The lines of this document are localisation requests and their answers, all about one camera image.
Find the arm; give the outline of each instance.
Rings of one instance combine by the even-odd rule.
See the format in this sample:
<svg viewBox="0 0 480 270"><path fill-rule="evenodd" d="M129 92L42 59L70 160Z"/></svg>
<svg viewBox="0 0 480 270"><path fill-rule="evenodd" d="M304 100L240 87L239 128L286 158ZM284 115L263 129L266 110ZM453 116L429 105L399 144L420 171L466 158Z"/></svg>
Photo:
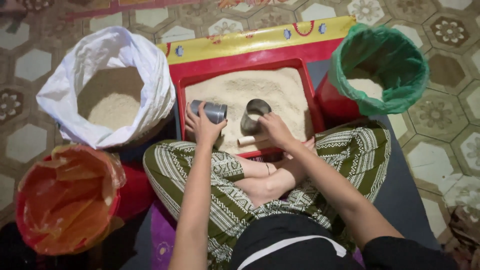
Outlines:
<svg viewBox="0 0 480 270"><path fill-rule="evenodd" d="M204 106L205 102L202 102L198 107L199 117L187 104L185 128L195 134L197 147L183 192L169 270L207 269L212 147L227 121L217 125L211 123L205 115Z"/></svg>
<svg viewBox="0 0 480 270"><path fill-rule="evenodd" d="M296 140L279 116L270 113L259 121L272 143L302 164L317 189L350 229L360 250L380 236L403 238L350 181Z"/></svg>

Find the black shirt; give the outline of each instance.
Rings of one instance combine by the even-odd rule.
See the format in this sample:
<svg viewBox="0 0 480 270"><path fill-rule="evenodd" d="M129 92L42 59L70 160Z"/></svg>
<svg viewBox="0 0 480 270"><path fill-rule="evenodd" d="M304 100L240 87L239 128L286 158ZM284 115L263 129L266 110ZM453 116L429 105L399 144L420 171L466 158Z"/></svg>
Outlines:
<svg viewBox="0 0 480 270"><path fill-rule="evenodd" d="M244 266L243 270L361 270L364 269L351 254L339 255L339 246L332 243L328 230L306 216L278 214L256 220L238 239L230 261L230 270L237 270L252 254L278 246L280 241L302 236L318 235L296 242ZM362 252L368 270L455 270L455 261L440 251L431 250L417 242L390 236L368 242Z"/></svg>

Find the green plastic bag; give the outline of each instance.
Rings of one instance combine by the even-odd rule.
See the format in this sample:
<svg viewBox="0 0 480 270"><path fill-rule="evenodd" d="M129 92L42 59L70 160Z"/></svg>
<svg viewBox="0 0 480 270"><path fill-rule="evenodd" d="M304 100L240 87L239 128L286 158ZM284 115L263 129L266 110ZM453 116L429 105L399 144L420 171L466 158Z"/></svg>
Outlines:
<svg viewBox="0 0 480 270"><path fill-rule="evenodd" d="M338 92L354 101L362 115L405 112L420 99L430 70L415 44L396 29L356 24L332 53L328 80ZM378 76L383 85L383 101L368 97L347 82L353 68Z"/></svg>

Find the white sack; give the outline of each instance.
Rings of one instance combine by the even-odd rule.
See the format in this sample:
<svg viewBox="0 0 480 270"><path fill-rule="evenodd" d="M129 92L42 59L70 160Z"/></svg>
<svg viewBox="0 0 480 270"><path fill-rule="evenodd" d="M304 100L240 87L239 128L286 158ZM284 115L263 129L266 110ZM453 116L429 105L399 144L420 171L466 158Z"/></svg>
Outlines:
<svg viewBox="0 0 480 270"><path fill-rule="evenodd" d="M97 70L128 66L136 67L144 82L133 124L114 132L80 116L77 96ZM102 149L124 144L158 124L173 107L175 88L162 50L143 36L112 26L82 38L36 100L60 124L64 139Z"/></svg>

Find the red tray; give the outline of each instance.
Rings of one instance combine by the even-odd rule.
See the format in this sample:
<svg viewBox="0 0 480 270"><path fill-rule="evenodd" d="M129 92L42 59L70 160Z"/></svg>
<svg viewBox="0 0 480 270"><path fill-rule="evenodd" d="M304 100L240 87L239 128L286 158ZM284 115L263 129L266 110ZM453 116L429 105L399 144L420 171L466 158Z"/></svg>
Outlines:
<svg viewBox="0 0 480 270"><path fill-rule="evenodd" d="M237 63L236 67L232 69L224 69L218 72L205 73L205 74L191 76L191 77L184 77L184 78L181 78L178 81L178 83L174 82L176 84L177 97L179 102L180 128L181 128L182 140L187 140L187 136L185 133L185 107L186 107L185 87L203 82L205 80L208 80L223 74L235 72L235 71L277 70L284 67L292 67L299 71L300 78L303 85L303 91L305 92L308 108L310 110L310 115L312 117L313 130L315 131L315 133L324 131L325 130L324 121L320 113L320 109L317 104L317 101L314 99L315 90L313 89L312 81L310 80L310 76L308 75L307 66L302 61L302 59L295 58L295 59L288 59L288 60L258 64L258 65L245 63L242 66L242 64ZM264 148L254 152L242 153L242 154L239 154L239 156L243 158L251 158L251 157L258 157L258 156L271 154L275 152L280 152L280 151L282 150L279 148L270 147L270 148Z"/></svg>

